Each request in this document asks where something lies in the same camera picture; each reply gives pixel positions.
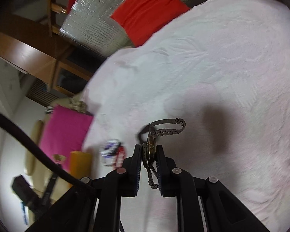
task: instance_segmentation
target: magenta cushion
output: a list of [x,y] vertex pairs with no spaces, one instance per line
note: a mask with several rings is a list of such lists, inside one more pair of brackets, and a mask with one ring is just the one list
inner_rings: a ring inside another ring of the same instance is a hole
[[56,106],[40,140],[40,149],[54,161],[53,154],[66,157],[62,168],[69,171],[70,153],[80,151],[93,116]]

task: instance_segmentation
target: screw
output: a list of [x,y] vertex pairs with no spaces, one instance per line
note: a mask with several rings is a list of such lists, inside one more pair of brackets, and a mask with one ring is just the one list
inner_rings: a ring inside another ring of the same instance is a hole
[[209,182],[211,183],[217,183],[218,182],[218,179],[215,177],[215,176],[211,176],[208,178]]
[[179,174],[179,173],[182,172],[182,170],[181,170],[180,168],[178,168],[178,167],[174,167],[174,168],[172,169],[172,172],[173,172],[173,173],[176,173],[176,174]]
[[88,184],[90,182],[90,178],[89,177],[83,177],[83,178],[81,178],[81,181],[84,182],[85,184]]
[[120,168],[118,168],[118,169],[116,170],[116,172],[119,173],[119,174],[123,174],[123,173],[126,172],[126,169],[123,168],[123,167],[120,167]]

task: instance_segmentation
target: wooden chair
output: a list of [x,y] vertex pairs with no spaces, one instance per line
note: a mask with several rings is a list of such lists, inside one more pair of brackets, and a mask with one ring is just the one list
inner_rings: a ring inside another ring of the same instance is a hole
[[57,4],[56,0],[47,0],[47,18],[49,26],[49,35],[59,35],[60,26],[56,24],[56,14],[66,14],[67,7]]

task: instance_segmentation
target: white bed sheet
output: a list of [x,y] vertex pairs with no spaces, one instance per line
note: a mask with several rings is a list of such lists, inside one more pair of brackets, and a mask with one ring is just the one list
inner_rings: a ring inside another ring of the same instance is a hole
[[[160,138],[166,156],[195,177],[216,176],[271,232],[290,226],[290,11],[273,0],[211,0],[111,56],[88,83],[95,114],[84,150],[93,176],[110,168],[99,147],[117,138],[132,156],[147,123],[183,118]],[[177,231],[176,202],[148,186],[123,198],[126,232]]]

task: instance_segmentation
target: beige sofa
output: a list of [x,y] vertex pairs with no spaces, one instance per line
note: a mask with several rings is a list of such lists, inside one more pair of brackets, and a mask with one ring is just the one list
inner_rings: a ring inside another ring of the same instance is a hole
[[[56,106],[57,104],[69,107],[70,101],[69,98],[63,98],[55,100],[51,103],[51,106]],[[46,114],[44,120],[38,120],[32,130],[31,139],[39,144],[41,135],[43,133],[43,128],[47,121],[50,118],[50,114]],[[92,155],[90,153],[83,153],[79,151],[74,151],[71,153],[70,158],[70,174],[72,174],[76,178],[81,178],[84,176],[90,176],[91,171],[91,161]],[[26,151],[25,157],[25,174],[30,176],[31,184],[33,190],[38,194],[38,196],[42,196],[50,176],[52,175],[52,171],[50,171],[47,167],[45,167],[39,160],[37,160],[32,153]],[[51,203],[56,202],[69,188],[71,185],[64,181],[61,178],[58,178],[53,189],[51,195]],[[29,211],[29,224],[31,225],[34,222],[34,214]]]

